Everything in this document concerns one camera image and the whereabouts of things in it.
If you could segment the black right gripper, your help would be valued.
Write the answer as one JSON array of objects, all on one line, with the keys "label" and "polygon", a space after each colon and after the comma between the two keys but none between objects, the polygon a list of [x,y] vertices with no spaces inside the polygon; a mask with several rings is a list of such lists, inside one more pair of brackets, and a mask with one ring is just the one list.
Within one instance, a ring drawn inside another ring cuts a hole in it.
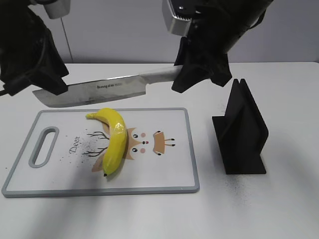
[{"label": "black right gripper", "polygon": [[[181,66],[171,89],[183,93],[197,83],[210,78],[224,87],[232,78],[226,54],[249,29],[248,0],[179,0],[178,16],[191,20],[189,29],[181,41],[178,60]],[[210,67],[185,60],[187,50],[201,50],[214,55]]]}]

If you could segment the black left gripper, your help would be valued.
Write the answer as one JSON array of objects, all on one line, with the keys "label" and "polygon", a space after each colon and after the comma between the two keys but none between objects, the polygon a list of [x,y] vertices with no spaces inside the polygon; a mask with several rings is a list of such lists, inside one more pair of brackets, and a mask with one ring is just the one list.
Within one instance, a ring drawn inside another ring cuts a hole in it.
[{"label": "black left gripper", "polygon": [[0,2],[0,79],[32,82],[54,95],[67,92],[69,74],[52,33],[30,9],[32,0]]}]

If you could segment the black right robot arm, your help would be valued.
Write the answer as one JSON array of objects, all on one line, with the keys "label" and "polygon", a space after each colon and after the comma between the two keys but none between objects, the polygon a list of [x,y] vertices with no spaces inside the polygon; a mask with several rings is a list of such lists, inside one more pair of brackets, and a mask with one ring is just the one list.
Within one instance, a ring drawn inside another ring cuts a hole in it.
[{"label": "black right robot arm", "polygon": [[165,0],[170,33],[181,36],[176,66],[181,70],[172,90],[183,93],[210,79],[225,86],[232,78],[228,52],[250,29],[259,25],[270,0]]}]

